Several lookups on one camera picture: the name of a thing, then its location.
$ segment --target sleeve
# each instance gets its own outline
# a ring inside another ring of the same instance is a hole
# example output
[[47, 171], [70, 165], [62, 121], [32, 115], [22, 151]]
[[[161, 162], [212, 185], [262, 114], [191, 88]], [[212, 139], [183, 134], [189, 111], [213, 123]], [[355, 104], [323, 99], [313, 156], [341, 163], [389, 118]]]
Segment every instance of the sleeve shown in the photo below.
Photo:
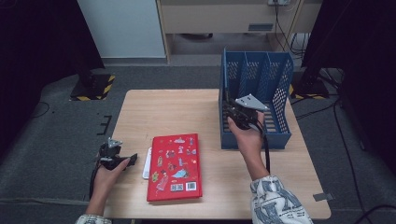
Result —
[[250, 184], [251, 213], [254, 224], [309, 223], [312, 219], [297, 197], [283, 187], [279, 178], [268, 175]]
[[82, 215], [76, 221], [76, 224], [111, 224], [111, 220], [96, 215]]

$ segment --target gray carpet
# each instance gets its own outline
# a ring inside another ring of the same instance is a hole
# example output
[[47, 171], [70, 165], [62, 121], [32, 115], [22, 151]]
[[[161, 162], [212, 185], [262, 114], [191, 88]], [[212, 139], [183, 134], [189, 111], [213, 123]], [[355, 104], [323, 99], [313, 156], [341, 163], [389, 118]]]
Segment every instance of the gray carpet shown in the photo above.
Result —
[[[0, 166], [0, 198], [86, 201], [93, 157], [112, 135], [128, 90], [219, 87], [219, 66], [130, 66], [108, 67], [107, 71], [116, 79], [103, 101], [69, 101], [77, 76], [51, 83], [42, 91], [42, 103], [32, 115], [36, 118], [26, 124]], [[330, 105], [336, 98], [303, 100], [293, 105], [293, 110], [299, 116]], [[359, 137], [340, 106], [336, 107], [336, 113], [365, 210], [380, 204], [396, 205], [396, 176], [374, 153], [361, 150]], [[106, 135], [98, 135], [104, 131], [101, 123], [107, 122], [105, 116], [111, 116], [109, 127]], [[331, 218], [314, 220], [315, 223], [354, 223], [362, 211], [332, 108], [299, 119], [299, 124], [320, 183], [335, 198], [329, 201]], [[0, 222], [73, 223], [84, 210], [85, 205], [1, 203]], [[372, 223], [395, 223], [396, 211], [380, 209], [370, 219]], [[114, 223], [130, 223], [130, 220], [114, 220]]]

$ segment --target white wall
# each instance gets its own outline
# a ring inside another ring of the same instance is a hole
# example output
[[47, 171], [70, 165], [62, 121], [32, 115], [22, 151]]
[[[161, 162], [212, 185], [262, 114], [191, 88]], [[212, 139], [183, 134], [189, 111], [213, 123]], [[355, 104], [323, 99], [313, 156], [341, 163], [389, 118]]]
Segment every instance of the white wall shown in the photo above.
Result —
[[165, 58], [155, 0], [78, 0], [102, 58]]

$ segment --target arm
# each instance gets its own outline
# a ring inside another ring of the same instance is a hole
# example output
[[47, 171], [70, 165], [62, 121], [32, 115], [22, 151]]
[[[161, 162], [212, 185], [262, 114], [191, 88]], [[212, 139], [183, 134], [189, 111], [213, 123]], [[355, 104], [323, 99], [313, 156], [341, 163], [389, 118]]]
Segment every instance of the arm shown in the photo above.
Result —
[[122, 161], [115, 169], [107, 170], [104, 166], [99, 167], [94, 184], [93, 194], [85, 211], [77, 223], [86, 223], [91, 219], [100, 219], [102, 223], [111, 223], [110, 220], [104, 219], [105, 205], [107, 197], [116, 183], [121, 172], [126, 168], [130, 159]]
[[[235, 135], [251, 180], [256, 180], [269, 175], [262, 161], [262, 136], [259, 132], [249, 129], [240, 130], [231, 118], [227, 118], [230, 130]], [[264, 114], [258, 113], [258, 121], [263, 124]]]
[[[251, 177], [251, 214], [253, 223], [312, 223], [312, 220], [297, 197], [284, 188], [275, 175], [270, 175], [262, 161], [262, 136], [249, 129], [240, 130], [231, 118], [227, 118], [230, 130], [235, 135], [247, 170]], [[263, 124], [264, 114], [258, 112], [258, 121]]]

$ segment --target red book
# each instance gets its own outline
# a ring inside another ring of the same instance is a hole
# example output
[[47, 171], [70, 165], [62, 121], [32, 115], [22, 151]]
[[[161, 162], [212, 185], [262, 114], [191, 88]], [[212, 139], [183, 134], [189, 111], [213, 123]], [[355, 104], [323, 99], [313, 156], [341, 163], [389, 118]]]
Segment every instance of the red book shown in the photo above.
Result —
[[148, 202], [202, 197], [198, 134], [152, 140]]

